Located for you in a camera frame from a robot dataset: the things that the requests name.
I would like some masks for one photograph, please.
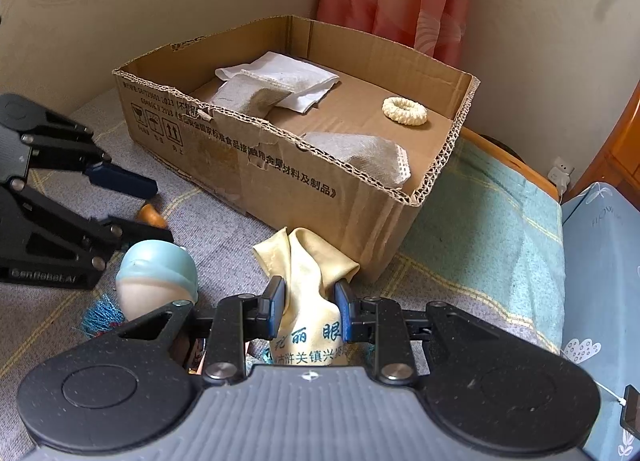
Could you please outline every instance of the white napkin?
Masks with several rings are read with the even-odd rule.
[[[277,104],[298,113],[306,113],[340,80],[337,74],[294,58],[269,51],[251,64],[216,69],[220,80],[229,80],[238,73],[253,76],[291,91]]]

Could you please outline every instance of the beige linen cloth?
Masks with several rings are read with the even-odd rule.
[[[201,94],[200,100],[255,118],[266,118],[269,110],[289,95],[286,89],[239,73],[223,83],[215,95]]]
[[[411,176],[406,151],[386,138],[311,132],[303,139],[341,162],[366,172],[388,188],[400,188]]]
[[[254,247],[269,277],[287,283],[280,330],[271,357],[280,365],[345,365],[340,310],[327,300],[336,281],[351,281],[360,265],[305,228],[283,228]]]

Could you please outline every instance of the white plug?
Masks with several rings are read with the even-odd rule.
[[[546,176],[549,178],[549,181],[551,181],[551,183],[556,185],[558,194],[562,196],[562,194],[566,192],[567,187],[569,187],[569,182],[571,181],[569,175],[566,172],[562,171],[560,168],[554,167]]]

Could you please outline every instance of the teal blanket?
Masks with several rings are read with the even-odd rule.
[[[560,205],[460,138],[375,289],[408,309],[446,300],[557,353],[564,322]]]

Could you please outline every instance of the wooden furniture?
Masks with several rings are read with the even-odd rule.
[[[490,156],[493,156],[502,164],[522,174],[526,180],[542,189],[556,201],[559,200],[558,189],[556,188],[556,186],[547,178],[540,176],[540,174],[529,167],[529,165],[523,164],[523,162],[521,162],[518,158],[512,156],[507,151],[492,144],[489,140],[484,139],[482,136],[467,129],[466,127],[462,127],[462,129],[460,130],[460,136],[462,138],[465,138],[465,140],[472,142],[476,147],[482,149]]]
[[[600,152],[565,199],[596,181],[614,186],[640,210],[640,82]]]

